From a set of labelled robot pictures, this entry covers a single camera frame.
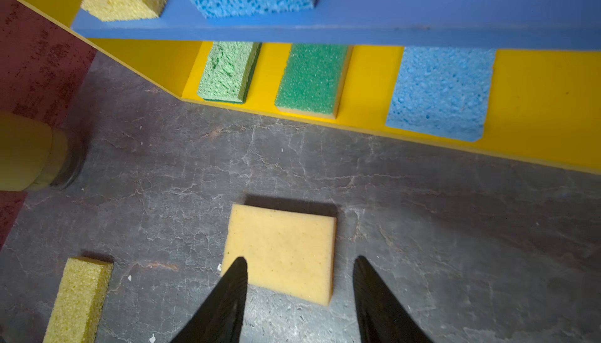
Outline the tan sponge green scrub back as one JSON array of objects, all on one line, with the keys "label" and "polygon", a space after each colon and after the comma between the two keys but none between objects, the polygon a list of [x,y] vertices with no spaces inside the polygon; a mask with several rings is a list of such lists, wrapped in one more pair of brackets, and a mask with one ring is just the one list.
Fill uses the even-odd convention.
[{"label": "tan sponge green scrub back", "polygon": [[335,119],[352,51],[351,45],[293,44],[275,98],[276,108]]}]

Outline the yellow-green pen cup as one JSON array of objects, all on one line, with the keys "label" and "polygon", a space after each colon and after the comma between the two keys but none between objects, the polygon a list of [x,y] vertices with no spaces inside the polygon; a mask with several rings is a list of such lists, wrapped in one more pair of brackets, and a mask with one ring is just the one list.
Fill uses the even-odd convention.
[{"label": "yellow-green pen cup", "polygon": [[1,190],[63,190],[85,160],[79,136],[44,122],[1,111]]}]

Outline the yellow shelf with coloured boards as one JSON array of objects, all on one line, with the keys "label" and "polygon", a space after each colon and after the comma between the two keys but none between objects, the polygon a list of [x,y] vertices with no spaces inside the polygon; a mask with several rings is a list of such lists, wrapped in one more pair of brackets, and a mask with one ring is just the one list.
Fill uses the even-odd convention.
[{"label": "yellow shelf with coloured boards", "polygon": [[290,44],[264,44],[242,105],[197,95],[212,42],[87,39],[73,32],[81,0],[17,0],[178,100],[600,175],[600,52],[499,50],[484,136],[475,143],[388,128],[403,48],[358,45],[335,120],[279,112]]}]

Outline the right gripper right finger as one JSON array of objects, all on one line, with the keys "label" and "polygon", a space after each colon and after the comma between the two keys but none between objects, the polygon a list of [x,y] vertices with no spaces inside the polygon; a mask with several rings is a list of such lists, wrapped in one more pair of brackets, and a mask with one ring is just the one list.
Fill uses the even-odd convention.
[{"label": "right gripper right finger", "polygon": [[353,289],[362,342],[430,342],[368,259],[358,256]]}]

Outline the green cellulose sponge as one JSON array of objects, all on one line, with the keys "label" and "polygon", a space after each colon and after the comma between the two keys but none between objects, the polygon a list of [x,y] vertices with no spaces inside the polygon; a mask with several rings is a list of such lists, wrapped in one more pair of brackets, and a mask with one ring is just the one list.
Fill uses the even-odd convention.
[{"label": "green cellulose sponge", "polygon": [[261,42],[214,42],[197,95],[203,100],[244,104]]}]

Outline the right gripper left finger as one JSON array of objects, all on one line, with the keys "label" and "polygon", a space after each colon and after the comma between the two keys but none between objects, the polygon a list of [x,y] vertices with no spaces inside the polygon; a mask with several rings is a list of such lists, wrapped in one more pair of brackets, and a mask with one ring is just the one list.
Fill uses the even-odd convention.
[{"label": "right gripper left finger", "polygon": [[172,342],[239,342],[247,286],[247,261],[238,257]]}]

